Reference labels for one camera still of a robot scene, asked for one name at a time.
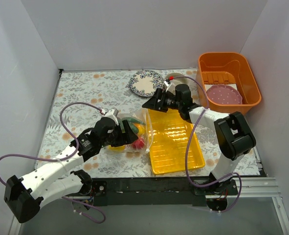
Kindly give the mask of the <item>orange plastic basin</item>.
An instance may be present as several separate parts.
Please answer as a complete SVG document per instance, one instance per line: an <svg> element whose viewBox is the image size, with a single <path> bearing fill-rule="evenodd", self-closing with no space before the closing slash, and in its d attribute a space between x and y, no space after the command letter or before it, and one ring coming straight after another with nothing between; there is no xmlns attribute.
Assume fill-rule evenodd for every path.
<svg viewBox="0 0 289 235"><path fill-rule="evenodd" d="M235 52L208 52L199 57L196 80L207 91L212 86L225 85L237 90L240 104L218 103L208 98L208 93L197 87L200 103L222 113L235 111L246 114L261 102L261 94L247 59Z"/></svg>

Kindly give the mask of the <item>clear zip top bag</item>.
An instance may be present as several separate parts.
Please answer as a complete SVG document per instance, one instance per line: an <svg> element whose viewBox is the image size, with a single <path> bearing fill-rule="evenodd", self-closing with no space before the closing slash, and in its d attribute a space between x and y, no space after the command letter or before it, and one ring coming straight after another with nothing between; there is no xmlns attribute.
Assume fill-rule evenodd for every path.
<svg viewBox="0 0 289 235"><path fill-rule="evenodd" d="M111 155L114 153L149 153L153 144L152 121L147 109L137 110L135 113L118 113L118 121L121 127L122 121L126 120L137 135L138 139L133 143L125 144L119 147L107 146L106 151Z"/></svg>

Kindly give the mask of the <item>yellow plastic tray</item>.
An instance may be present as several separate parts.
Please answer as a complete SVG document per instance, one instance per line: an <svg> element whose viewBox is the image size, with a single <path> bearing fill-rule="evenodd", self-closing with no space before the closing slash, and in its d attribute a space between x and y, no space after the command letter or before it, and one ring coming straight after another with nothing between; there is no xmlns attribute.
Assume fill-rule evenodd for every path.
<svg viewBox="0 0 289 235"><path fill-rule="evenodd" d="M148 110L147 122L153 173L184 171L185 152L193 125L172 109L166 113Z"/></svg>

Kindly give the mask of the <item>pink dotted plate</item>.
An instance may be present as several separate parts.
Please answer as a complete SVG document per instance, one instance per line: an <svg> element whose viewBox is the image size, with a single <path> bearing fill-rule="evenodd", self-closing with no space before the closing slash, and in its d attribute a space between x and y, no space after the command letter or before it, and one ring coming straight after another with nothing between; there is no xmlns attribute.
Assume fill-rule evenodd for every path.
<svg viewBox="0 0 289 235"><path fill-rule="evenodd" d="M229 85L213 85L206 93L209 100L221 105L240 105L243 101L238 90Z"/></svg>

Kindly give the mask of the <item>beige ceramic bowl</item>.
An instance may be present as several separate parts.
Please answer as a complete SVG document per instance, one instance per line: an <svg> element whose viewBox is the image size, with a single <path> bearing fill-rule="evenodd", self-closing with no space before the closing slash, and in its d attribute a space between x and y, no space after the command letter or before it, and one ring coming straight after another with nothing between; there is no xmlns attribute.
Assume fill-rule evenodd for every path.
<svg viewBox="0 0 289 235"><path fill-rule="evenodd" d="M166 80L169 80L174 85L179 84L188 84L188 79L181 73L170 73L165 77Z"/></svg>

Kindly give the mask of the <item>aluminium rail frame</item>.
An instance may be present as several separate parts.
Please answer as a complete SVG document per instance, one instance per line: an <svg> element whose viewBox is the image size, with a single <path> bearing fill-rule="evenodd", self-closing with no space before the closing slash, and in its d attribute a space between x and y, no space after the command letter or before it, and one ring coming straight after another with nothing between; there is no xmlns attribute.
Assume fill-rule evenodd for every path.
<svg viewBox="0 0 289 235"><path fill-rule="evenodd" d="M96 224L65 200L51 203L27 223L13 220L12 235L289 235L280 189L271 177L234 180L227 197L206 197L206 206L98 206Z"/></svg>

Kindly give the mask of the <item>blue floral plate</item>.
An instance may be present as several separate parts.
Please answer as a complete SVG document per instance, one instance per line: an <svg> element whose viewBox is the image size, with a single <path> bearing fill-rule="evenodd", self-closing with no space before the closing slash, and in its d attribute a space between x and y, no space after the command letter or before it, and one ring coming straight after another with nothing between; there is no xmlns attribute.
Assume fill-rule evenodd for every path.
<svg viewBox="0 0 289 235"><path fill-rule="evenodd" d="M151 97L156 89L162 88L164 78L152 70L137 71L129 80L129 88L140 97Z"/></svg>

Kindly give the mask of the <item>green chili pepper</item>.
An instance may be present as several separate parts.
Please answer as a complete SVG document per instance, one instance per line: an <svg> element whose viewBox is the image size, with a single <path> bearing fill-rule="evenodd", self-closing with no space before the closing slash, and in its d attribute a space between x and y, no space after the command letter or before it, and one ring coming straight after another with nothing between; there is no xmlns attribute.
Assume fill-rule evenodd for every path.
<svg viewBox="0 0 289 235"><path fill-rule="evenodd" d="M136 124L141 124L141 125L146 125L146 123L145 122L143 122L143 121L141 121L141 120L139 120L139 119L136 119L136 118L130 118L130 122L131 123L136 123Z"/></svg>

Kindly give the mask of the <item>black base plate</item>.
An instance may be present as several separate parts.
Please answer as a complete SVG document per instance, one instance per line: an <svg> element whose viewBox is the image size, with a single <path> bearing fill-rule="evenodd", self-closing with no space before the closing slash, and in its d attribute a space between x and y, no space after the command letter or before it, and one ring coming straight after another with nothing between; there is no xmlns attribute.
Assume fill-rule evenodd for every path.
<svg viewBox="0 0 289 235"><path fill-rule="evenodd" d="M92 192L72 193L74 199L93 197L95 206L192 205L206 206L206 197L217 197L193 187L186 177L96 178Z"/></svg>

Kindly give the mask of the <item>green cucumber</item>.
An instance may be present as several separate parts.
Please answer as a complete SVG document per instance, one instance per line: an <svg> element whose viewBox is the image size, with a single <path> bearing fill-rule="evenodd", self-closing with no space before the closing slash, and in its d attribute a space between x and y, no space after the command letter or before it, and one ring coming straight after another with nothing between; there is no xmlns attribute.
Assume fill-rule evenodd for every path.
<svg viewBox="0 0 289 235"><path fill-rule="evenodd" d="M133 117L123 117L121 120L122 121L126 120L128 122L136 122L136 119L134 119Z"/></svg>

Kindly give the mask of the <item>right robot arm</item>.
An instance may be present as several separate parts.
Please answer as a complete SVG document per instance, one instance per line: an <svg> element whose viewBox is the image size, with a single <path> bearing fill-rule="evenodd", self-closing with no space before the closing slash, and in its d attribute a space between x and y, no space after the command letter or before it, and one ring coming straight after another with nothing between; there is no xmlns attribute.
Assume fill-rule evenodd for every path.
<svg viewBox="0 0 289 235"><path fill-rule="evenodd" d="M220 113L196 104L186 84L177 85L173 94L158 88L142 107L159 112L178 110L183 120L215 131L221 151L218 163L204 183L197 184L189 180L200 191L217 195L223 193L236 175L235 169L240 160L256 145L255 137L242 113Z"/></svg>

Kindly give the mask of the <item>red pomegranate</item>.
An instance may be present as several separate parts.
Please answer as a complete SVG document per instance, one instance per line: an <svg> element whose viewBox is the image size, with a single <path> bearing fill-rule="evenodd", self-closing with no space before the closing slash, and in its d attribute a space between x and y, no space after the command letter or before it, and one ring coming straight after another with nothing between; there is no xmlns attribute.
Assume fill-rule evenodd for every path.
<svg viewBox="0 0 289 235"><path fill-rule="evenodd" d="M139 137L136 141L132 143L132 148L135 150L141 150L145 146L145 141L142 137Z"/></svg>

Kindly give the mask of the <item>floral tablecloth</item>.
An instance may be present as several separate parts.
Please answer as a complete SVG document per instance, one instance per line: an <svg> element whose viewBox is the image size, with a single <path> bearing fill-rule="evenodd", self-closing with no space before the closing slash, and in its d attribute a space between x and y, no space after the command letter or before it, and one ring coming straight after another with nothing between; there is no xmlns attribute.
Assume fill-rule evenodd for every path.
<svg viewBox="0 0 289 235"><path fill-rule="evenodd" d="M93 127L100 118L96 108L135 113L145 102L129 88L134 71L63 72L48 118L36 167L56 157L72 137ZM105 149L80 166L96 178L153 177L147 153L114 153Z"/></svg>

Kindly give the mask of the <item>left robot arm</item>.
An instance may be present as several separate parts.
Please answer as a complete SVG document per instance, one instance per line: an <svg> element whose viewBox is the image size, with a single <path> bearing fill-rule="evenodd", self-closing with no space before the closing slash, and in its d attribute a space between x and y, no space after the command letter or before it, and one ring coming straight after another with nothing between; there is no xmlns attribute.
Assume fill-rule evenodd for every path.
<svg viewBox="0 0 289 235"><path fill-rule="evenodd" d="M99 154L102 147L119 147L138 139L127 120L116 122L103 117L84 130L51 162L6 182L4 201L20 223L32 219L42 207L69 194L82 196L93 190L92 178L74 168Z"/></svg>

